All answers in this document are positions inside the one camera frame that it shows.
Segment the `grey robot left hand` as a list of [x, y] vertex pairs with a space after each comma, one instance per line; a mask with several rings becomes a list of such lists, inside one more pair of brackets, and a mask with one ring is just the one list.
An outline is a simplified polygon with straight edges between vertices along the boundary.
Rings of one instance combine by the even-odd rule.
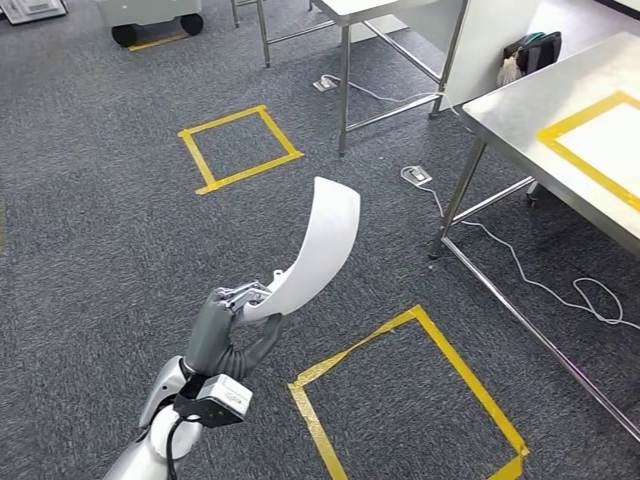
[[213, 290], [198, 314], [183, 365], [192, 375], [205, 379], [219, 374], [237, 381], [246, 378], [279, 339], [283, 316], [277, 313], [262, 319], [262, 336], [245, 350], [232, 343], [231, 330], [244, 319], [245, 306], [266, 295], [266, 288], [259, 282]]

